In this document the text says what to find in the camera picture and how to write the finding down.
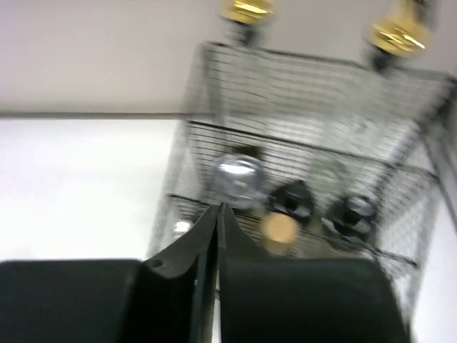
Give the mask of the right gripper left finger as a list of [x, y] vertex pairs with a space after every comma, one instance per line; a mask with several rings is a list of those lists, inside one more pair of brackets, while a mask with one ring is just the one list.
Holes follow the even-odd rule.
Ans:
[[3, 342], [210, 342], [216, 286], [211, 205], [182, 237], [135, 259], [1, 263]]

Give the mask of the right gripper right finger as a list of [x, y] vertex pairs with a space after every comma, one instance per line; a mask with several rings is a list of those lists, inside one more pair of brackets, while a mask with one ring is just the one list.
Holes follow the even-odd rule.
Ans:
[[272, 257], [227, 204], [217, 238], [223, 342], [409, 341], [378, 262]]

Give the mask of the small yellow bottle cork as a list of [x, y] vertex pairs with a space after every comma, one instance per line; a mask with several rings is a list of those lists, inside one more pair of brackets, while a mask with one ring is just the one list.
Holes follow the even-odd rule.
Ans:
[[261, 223], [262, 247], [277, 256], [286, 256], [298, 236], [299, 225], [292, 217], [271, 212]]

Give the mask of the black top salt shaker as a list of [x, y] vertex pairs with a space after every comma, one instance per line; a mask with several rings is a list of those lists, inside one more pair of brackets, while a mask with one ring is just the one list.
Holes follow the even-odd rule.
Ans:
[[285, 214], [307, 227], [315, 212], [315, 197], [309, 185], [297, 179], [276, 188], [270, 193], [267, 209], [270, 212]]

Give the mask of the brown spice shaker black top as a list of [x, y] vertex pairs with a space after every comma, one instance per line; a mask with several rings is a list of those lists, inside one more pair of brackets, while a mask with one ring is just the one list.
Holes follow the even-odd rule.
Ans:
[[378, 205], [370, 197], [347, 194], [335, 200], [321, 218], [323, 228], [337, 238], [366, 243], [374, 232]]

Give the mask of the silver top spice grinder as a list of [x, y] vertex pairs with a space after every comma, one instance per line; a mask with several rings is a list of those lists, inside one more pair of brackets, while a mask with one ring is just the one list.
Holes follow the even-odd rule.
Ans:
[[247, 154], [223, 154], [213, 167], [215, 197], [237, 209], [253, 209], [266, 201], [267, 177], [260, 159]]

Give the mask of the dark sauce bottle gold spout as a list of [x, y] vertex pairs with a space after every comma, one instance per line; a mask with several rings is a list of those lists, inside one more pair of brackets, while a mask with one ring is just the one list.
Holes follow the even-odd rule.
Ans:
[[275, 1], [221, 1], [221, 17], [234, 28], [234, 41], [245, 47], [258, 44], [261, 32], [270, 24]]

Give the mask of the clear oil bottle gold spout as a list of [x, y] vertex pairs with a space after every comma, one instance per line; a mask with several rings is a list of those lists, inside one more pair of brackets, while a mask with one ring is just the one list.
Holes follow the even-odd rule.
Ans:
[[372, 70], [384, 74], [399, 59], [424, 51], [434, 30], [437, 6], [437, 1], [394, 1], [368, 30]]

